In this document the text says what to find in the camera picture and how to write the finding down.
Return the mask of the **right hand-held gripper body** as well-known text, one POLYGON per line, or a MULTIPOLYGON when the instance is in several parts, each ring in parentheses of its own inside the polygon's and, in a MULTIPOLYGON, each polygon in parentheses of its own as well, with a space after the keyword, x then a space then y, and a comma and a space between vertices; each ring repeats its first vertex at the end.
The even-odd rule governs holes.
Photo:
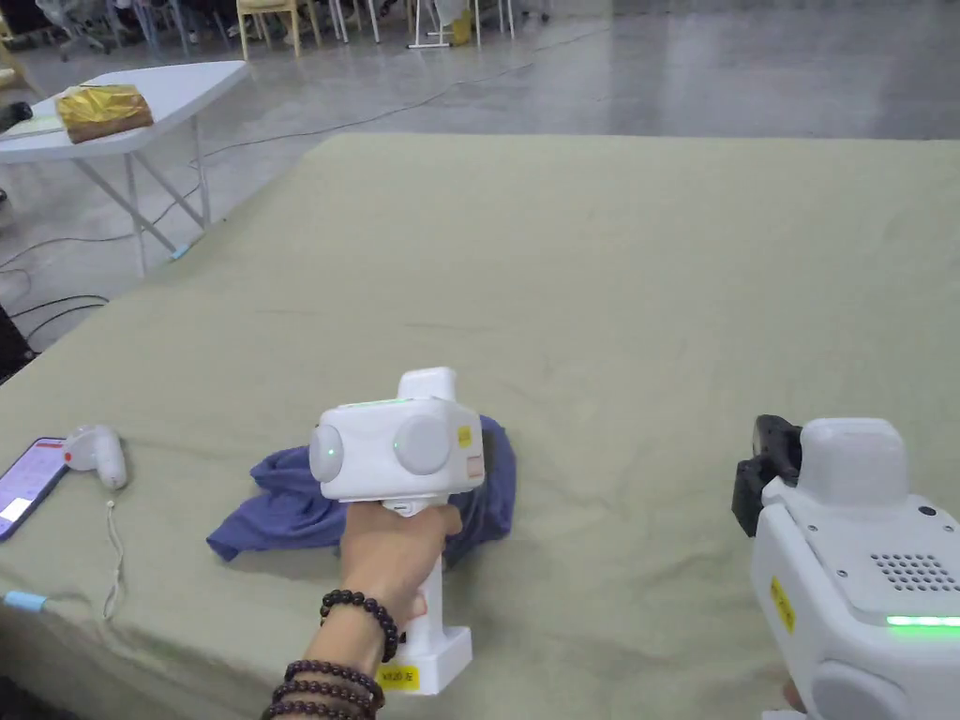
POLYGON ((766 719, 959 715, 959 525, 910 490, 885 419, 757 418, 731 509, 797 690, 766 719))

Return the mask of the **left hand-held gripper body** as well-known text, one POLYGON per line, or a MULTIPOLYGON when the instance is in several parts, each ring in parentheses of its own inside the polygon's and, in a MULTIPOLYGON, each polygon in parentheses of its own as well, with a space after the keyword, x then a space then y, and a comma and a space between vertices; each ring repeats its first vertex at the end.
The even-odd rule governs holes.
MULTIPOLYGON (((459 403, 450 367, 411 370, 394 398, 325 411, 310 439, 310 469, 328 501, 378 502, 412 517, 486 477, 479 414, 459 403)), ((443 618, 443 561, 418 591, 419 609, 382 672, 390 690, 435 696, 473 659, 471 631, 443 618)))

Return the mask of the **person's left hand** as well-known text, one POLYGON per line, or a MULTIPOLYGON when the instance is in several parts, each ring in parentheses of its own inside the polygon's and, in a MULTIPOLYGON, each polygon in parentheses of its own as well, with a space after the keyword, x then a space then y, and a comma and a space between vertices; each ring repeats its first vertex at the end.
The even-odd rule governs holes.
POLYGON ((461 531, 450 504, 403 517, 377 502, 352 503, 339 543, 339 588, 384 607, 403 628, 421 607, 421 587, 443 555, 447 537, 461 531))

